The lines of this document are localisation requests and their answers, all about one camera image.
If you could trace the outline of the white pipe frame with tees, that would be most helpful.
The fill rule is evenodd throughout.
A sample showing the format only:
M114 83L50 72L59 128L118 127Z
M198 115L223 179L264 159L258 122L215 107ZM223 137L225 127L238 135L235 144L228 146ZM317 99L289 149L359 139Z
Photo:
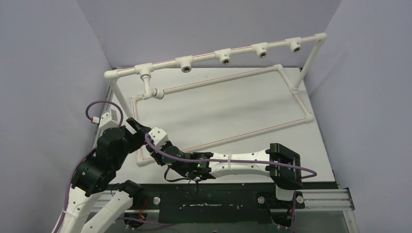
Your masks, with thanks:
M290 127L294 127L294 126L301 125L304 123L313 122L314 114L310 112L308 107L305 105L305 103L301 99L301 96L299 95L299 86L302 83L305 75L307 74L321 46L325 43L326 38L327 38L326 33L318 33L318 34L314 34L311 36L288 38L285 40L280 40L280 41L275 41L275 42L270 42L270 43L267 43L267 42L257 43L257 44L252 44L246 47L240 47L240 48L234 48L234 49L227 48L227 49L217 50L217 51L206 53L206 54L200 54L200 55L195 55L195 56L192 56L192 55L183 56L183 57L174 58L168 61L162 61L162 62L157 62L157 63L145 63L145 64L140 64L140 65L136 65L134 67L129 67L129 68L109 70L104 73L104 78L106 82L109 84L109 87L112 89L121 107L123 108L121 112L125 113L128 117L135 117L137 116L136 103L142 100L148 100L151 98L160 100L165 95L169 95L169 94L193 90L196 88L206 87L206 86L210 86L210 85L214 85L218 83L225 83L229 81L239 80L241 78L252 77L252 76L261 75L264 73L277 72L282 77L283 81L285 82L285 85L288 87L290 94L294 97L295 101L297 102L297 104L301 108L301 111L303 112L304 116L301 119L296 119L296 120L292 120L292 121L278 124L275 126L270 126L264 129L259 129L259 130L255 130L255 131L251 131L251 132L247 132L243 134L238 134L232 137L227 137L225 139L220 139L220 140L208 142L205 144L200 144L200 145L189 147L186 149L187 152L193 152L197 150L204 150L204 149L208 149L211 147L220 146L226 143L240 141L243 139L262 135L265 133L276 132L284 128L290 128ZM189 84L183 84L183 85L167 88L164 90L152 88L150 86L150 79L152 77L152 73L157 70L180 68L180 70L183 73L187 74L192 71L192 66L195 63L209 61L209 60L219 60L221 64L227 66L230 64L231 57L234 55L253 52L260 59L262 59L267 56L269 49L274 49L274 48L279 48L279 47L289 47L293 53L297 53L301 50L302 44L308 43L308 42L313 42L314 47L308 59L306 60L302 70L300 71L297 80L294 83L291 82L291 80L287 76L284 70L284 67L281 64L276 64L276 65L272 65L268 67L263 67L263 68L258 68L258 69L254 69L250 71L230 74L230 75L221 76L221 77L217 77L213 79L205 79L205 80L201 80L201 81L197 81L197 82L193 82ZM118 80L122 77L131 76L131 75L138 75L139 78L143 81L144 93L131 96L130 97L131 104L129 105L126 102L125 97L119 88Z

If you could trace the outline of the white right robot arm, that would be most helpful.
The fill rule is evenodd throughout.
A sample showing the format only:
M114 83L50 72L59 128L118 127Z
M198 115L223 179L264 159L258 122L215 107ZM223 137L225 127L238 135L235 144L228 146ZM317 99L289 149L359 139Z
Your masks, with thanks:
M274 203L286 207L294 191L303 186L300 156L287 147L272 143L269 149L243 154L181 151L167 141L158 146L147 145L156 162L174 170L184 178L195 180L217 179L231 175L260 175L275 183Z

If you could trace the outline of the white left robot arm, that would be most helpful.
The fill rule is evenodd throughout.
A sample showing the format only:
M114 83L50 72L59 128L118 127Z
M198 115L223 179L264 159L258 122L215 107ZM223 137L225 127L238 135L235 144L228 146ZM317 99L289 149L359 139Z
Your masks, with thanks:
M128 118L126 126L106 129L97 140L97 146L74 169L66 189L61 216L55 233L104 233L120 215L145 203L143 187L131 180L118 186L112 199L91 219L93 206L102 196L126 157L146 145L145 134L151 128Z

